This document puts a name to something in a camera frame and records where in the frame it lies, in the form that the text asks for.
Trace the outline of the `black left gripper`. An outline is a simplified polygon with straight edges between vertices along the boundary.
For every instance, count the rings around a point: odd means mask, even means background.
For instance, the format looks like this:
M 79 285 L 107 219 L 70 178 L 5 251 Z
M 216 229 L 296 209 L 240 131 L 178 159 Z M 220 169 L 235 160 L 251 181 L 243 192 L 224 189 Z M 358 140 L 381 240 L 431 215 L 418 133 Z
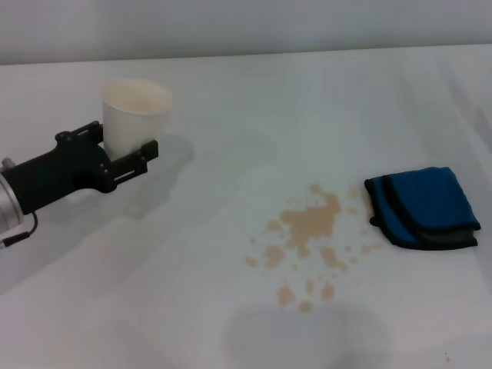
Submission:
M 53 150 L 6 170 L 3 176 L 22 213 L 37 211 L 81 189 L 114 191 L 147 173 L 148 162 L 158 157 L 158 142 L 153 140 L 110 161 L 99 145 L 103 139 L 103 124 L 93 121 L 75 131 L 58 133 Z

